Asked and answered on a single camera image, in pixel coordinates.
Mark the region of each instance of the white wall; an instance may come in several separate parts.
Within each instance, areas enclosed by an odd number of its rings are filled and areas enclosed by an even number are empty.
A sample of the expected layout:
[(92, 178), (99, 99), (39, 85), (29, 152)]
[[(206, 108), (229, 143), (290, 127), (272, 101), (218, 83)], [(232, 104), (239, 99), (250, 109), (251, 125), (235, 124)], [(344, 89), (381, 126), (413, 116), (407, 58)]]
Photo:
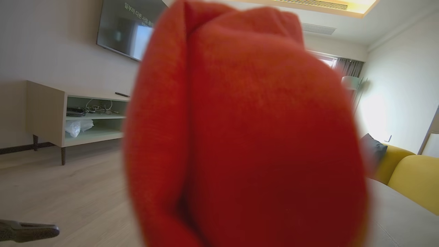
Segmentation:
[(367, 46), (321, 36), (304, 35), (307, 50), (365, 62)]
[(361, 134), (391, 134), (390, 145), (419, 151), (439, 104), (438, 23), (436, 10), (369, 54)]
[(25, 80), (130, 93), (138, 62), (95, 44), (101, 5), (0, 2), (0, 148), (32, 143), (25, 133)]

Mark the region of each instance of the curtain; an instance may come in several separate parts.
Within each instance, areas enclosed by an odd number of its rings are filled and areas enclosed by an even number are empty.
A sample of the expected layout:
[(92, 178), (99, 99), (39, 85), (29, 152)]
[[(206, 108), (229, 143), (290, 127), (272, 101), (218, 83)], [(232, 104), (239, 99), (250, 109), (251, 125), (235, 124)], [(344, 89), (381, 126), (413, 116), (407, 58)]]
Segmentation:
[(352, 60), (349, 58), (338, 58), (334, 68), (342, 73), (343, 76), (360, 77), (361, 69), (364, 62)]

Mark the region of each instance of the tv stand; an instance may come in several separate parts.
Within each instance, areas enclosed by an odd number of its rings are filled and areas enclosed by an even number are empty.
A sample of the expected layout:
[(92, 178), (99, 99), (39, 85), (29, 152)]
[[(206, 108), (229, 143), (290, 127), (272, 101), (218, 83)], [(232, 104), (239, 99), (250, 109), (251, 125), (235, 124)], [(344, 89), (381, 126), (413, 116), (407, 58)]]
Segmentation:
[[(33, 135), (34, 151), (38, 150), (39, 138), (51, 142), (61, 148), (62, 165), (65, 165), (66, 147), (123, 137), (122, 122), (126, 118), (126, 106), (130, 98), (114, 92), (48, 86), (27, 81), (26, 99), (26, 131)], [(120, 114), (86, 113), (83, 117), (66, 116), (67, 106), (85, 107), (91, 99), (96, 100), (92, 102), (93, 105), (109, 104), (112, 101), (112, 110)], [(65, 132), (67, 120), (87, 119), (93, 120), (94, 126), (91, 129), (80, 132), (75, 138)]]

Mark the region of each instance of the red fabric object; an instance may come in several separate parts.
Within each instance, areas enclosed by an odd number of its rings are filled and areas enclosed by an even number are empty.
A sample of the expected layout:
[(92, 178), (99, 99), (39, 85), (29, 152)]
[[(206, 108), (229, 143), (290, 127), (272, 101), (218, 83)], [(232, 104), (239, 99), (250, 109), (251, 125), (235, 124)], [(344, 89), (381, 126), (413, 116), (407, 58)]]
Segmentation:
[(348, 246), (367, 192), (341, 78), (298, 18), (177, 1), (140, 65), (125, 160), (148, 247)]

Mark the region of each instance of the television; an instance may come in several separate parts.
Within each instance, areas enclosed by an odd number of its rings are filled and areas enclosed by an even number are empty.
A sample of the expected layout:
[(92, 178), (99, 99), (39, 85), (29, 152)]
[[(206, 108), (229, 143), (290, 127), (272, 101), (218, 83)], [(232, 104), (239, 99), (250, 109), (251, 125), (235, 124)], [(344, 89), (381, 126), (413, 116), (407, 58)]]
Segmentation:
[(140, 61), (166, 8), (162, 0), (103, 0), (96, 44)]

